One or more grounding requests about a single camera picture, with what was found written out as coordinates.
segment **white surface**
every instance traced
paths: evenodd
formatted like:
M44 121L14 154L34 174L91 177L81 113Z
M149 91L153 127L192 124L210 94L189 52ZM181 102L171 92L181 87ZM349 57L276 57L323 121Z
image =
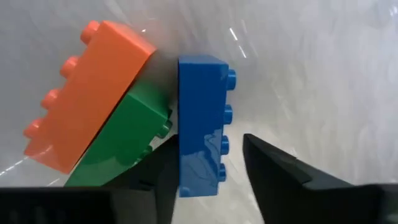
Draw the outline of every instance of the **white surface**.
M12 0L0 2L0 186L61 185L24 159L22 130L84 50L89 20L142 31L160 52L147 74L175 93L175 59L208 53L238 73L228 94L228 180L213 198L179 199L175 223L261 223L244 169L243 133L355 184L398 179L397 1Z

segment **orange plastic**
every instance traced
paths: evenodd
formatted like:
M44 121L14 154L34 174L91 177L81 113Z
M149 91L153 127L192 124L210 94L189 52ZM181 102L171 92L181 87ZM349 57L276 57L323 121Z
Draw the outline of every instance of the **orange plastic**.
M68 80L42 101L46 117L24 131L25 154L69 173L155 47L121 24L90 22L81 34L87 49L69 58L60 73Z

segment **orange lego stud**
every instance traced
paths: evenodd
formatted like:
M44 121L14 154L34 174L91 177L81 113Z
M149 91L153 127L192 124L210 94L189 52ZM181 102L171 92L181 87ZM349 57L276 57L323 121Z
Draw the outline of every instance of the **orange lego stud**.
M83 43L88 44L99 26L100 24L97 21L89 22L81 33L80 40L83 41Z
M65 174L156 50L128 26L110 21L90 22L81 39L90 44L62 66L60 73L69 78L42 100L48 112L40 128L36 122L24 132L32 138L25 155Z
M73 69L76 67L78 57L72 56L62 65L60 73L63 77L68 78L72 74Z
M28 138L33 138L37 133L37 130L39 129L41 122L42 122L41 118L33 120L24 130L24 136Z
M60 90L50 90L46 96L44 97L44 99L42 100L42 102L40 103L42 105L43 108L45 109L49 109L51 107L51 105L55 102L55 100L58 97Z

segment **green lego brick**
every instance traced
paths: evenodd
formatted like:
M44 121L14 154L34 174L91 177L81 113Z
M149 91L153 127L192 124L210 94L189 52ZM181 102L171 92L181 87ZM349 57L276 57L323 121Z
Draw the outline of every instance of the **green lego brick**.
M167 99L138 80L120 101L69 177L66 187L101 186L152 152L149 143L171 128Z

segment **blue lego brick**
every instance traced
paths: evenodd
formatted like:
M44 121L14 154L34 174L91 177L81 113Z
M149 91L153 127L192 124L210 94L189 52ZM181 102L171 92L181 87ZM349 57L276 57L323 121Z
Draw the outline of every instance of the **blue lego brick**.
M225 103L235 84L235 71L215 57L178 60L180 197L217 195L218 183L226 180L221 155L228 154L229 142L223 128L233 112Z

